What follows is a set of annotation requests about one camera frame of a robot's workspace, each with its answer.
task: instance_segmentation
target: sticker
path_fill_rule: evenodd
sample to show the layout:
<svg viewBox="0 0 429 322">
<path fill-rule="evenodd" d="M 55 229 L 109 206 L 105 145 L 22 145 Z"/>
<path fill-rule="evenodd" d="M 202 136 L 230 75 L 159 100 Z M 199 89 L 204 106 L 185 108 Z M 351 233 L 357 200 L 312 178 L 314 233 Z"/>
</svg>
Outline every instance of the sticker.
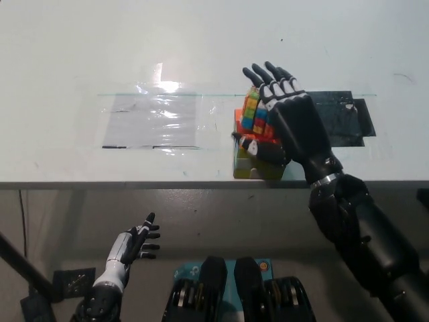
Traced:
<svg viewBox="0 0 429 322">
<path fill-rule="evenodd" d="M 267 272 L 269 269 L 269 264 L 266 261 L 262 261 L 259 263 L 259 269 L 261 272 Z"/>
<path fill-rule="evenodd" d="M 192 276 L 197 275 L 199 272 L 200 272 L 200 268 L 198 266 L 192 267 L 192 269 L 190 271 L 190 273 L 191 273 Z"/>
</svg>

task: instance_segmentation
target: robotic hand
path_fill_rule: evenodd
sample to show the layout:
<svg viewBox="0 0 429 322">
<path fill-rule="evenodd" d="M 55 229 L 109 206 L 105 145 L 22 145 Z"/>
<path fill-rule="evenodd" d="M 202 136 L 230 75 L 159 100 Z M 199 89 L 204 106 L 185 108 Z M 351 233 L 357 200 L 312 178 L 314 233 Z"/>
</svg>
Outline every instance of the robotic hand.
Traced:
<svg viewBox="0 0 429 322">
<path fill-rule="evenodd" d="M 429 321 L 429 279 L 416 250 L 370 197 L 365 183 L 343 173 L 310 96 L 296 78 L 266 62 L 244 75 L 259 89 L 285 159 L 300 163 L 311 186 L 309 208 L 361 286 L 394 321 Z M 260 142 L 243 146 L 258 157 Z"/>
<path fill-rule="evenodd" d="M 122 296 L 129 280 L 131 264 L 138 258 L 154 259 L 146 250 L 158 250 L 159 245 L 145 244 L 146 239 L 159 238 L 160 227 L 152 225 L 150 213 L 143 225 L 120 233 L 106 261 L 106 270 L 77 306 L 72 322 L 120 322 Z"/>
<path fill-rule="evenodd" d="M 340 173 L 343 167 L 332 153 L 312 98 L 283 68 L 276 68 L 270 62 L 265 67 L 275 79 L 256 64 L 252 65 L 254 72 L 244 68 L 243 73 L 259 89 L 276 136 L 282 142 L 285 159 L 300 163 L 310 184 Z"/>
</svg>

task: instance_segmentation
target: metal ring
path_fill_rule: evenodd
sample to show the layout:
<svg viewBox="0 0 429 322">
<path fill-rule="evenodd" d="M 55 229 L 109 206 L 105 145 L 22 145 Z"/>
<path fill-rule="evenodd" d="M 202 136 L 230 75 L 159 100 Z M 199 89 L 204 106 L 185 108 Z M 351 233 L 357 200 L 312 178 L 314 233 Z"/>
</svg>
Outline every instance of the metal ring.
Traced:
<svg viewBox="0 0 429 322">
<path fill-rule="evenodd" d="M 310 188 L 313 190 L 315 188 L 317 188 L 318 186 L 322 186 L 324 184 L 328 184 L 332 181 L 334 181 L 335 179 L 337 179 L 338 177 L 342 176 L 342 173 L 332 173 L 329 174 L 328 176 L 325 176 L 324 178 L 321 178 L 320 180 L 317 180 L 316 182 L 313 182 L 310 185 Z"/>
</svg>

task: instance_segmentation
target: white table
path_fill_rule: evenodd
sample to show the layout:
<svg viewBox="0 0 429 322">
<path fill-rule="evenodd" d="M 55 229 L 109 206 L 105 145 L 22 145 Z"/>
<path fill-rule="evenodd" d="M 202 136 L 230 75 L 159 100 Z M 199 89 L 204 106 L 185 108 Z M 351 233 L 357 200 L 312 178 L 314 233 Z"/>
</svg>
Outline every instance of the white table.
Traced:
<svg viewBox="0 0 429 322">
<path fill-rule="evenodd" d="M 264 186 L 233 178 L 230 133 L 241 68 L 265 60 L 308 90 L 366 99 L 377 137 L 334 149 L 345 171 L 429 186 L 428 12 L 424 0 L 2 0 L 0 187 Z M 154 77 L 209 91 L 213 149 L 101 149 L 110 94 Z M 302 179 L 291 164 L 282 184 Z"/>
</svg>

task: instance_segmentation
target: floor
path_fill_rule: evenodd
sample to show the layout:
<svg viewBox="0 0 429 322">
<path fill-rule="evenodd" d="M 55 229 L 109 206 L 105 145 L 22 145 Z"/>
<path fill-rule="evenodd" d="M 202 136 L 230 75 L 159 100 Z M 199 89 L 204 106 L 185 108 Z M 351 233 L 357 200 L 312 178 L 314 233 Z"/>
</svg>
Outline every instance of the floor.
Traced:
<svg viewBox="0 0 429 322">
<path fill-rule="evenodd" d="M 418 249 L 429 269 L 429 213 L 413 190 L 374 190 L 373 196 Z M 23 249 L 17 191 L 0 191 L 0 230 Z M 306 287 L 318 321 L 391 321 L 361 290 L 317 229 L 306 190 L 23 191 L 30 261 L 49 279 L 54 270 L 96 267 L 118 233 L 153 211 L 161 225 L 157 260 L 136 262 L 123 301 L 124 322 L 160 321 L 175 268 L 207 255 L 273 259 L 275 277 L 295 275 Z M 27 284 L 0 260 L 0 312 L 22 322 Z M 78 299 L 54 305 L 68 321 Z"/>
</svg>

